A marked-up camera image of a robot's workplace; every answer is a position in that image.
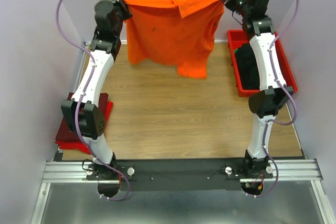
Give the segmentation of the orange t shirt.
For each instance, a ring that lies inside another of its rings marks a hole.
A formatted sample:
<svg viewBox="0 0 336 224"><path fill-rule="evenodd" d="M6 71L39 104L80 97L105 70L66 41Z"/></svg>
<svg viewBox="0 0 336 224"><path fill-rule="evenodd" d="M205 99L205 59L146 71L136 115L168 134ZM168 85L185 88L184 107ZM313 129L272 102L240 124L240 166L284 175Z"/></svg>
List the orange t shirt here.
<svg viewBox="0 0 336 224"><path fill-rule="evenodd" d="M124 0L128 61L175 66L184 77L203 79L214 49L224 5L221 0Z"/></svg>

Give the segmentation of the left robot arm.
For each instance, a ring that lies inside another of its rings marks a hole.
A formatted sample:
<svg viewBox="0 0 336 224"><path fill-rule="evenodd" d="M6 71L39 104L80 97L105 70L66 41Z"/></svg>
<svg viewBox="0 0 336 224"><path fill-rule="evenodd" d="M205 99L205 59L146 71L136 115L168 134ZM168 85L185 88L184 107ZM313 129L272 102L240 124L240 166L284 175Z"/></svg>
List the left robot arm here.
<svg viewBox="0 0 336 224"><path fill-rule="evenodd" d="M99 0L94 11L90 60L79 87L70 100L62 102L61 110L68 128L89 149L93 162L115 173L115 154L104 137L106 118L98 106L102 86L121 47L123 22L132 15L123 0Z"/></svg>

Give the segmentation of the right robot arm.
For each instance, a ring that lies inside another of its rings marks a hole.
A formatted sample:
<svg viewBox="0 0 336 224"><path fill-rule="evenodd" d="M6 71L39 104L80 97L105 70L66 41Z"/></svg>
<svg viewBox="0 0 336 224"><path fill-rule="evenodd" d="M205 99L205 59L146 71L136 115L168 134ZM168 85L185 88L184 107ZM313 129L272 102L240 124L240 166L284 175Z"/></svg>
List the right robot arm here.
<svg viewBox="0 0 336 224"><path fill-rule="evenodd" d="M222 0L225 7L242 17L242 28L253 50L259 74L259 92L248 99L254 115L250 144L241 171L256 176L266 171L271 128L279 110L293 94L280 69L275 42L278 36L266 15L269 0Z"/></svg>

